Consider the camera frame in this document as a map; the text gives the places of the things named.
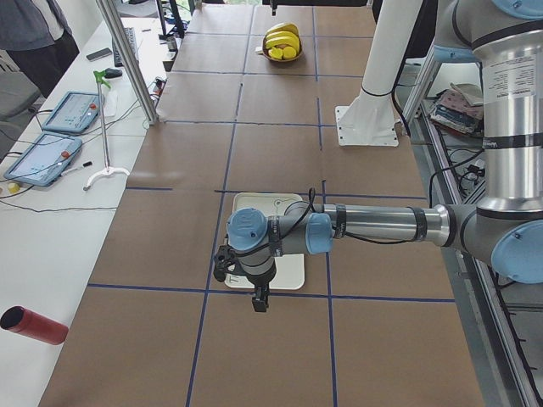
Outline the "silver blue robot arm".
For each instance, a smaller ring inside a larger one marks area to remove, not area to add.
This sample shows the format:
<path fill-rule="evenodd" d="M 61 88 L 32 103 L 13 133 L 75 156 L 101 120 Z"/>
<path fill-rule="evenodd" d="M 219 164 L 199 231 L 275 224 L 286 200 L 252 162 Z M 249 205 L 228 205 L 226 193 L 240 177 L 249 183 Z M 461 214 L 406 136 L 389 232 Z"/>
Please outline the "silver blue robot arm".
<path fill-rule="evenodd" d="M 485 193 L 475 204 L 422 209 L 317 204 L 283 215 L 239 209 L 227 221 L 214 278 L 243 276 L 257 312 L 268 308 L 275 260 L 327 253 L 344 237 L 394 245 L 428 241 L 472 255 L 515 282 L 542 280 L 542 4 L 441 1 L 434 52 L 482 65 Z"/>

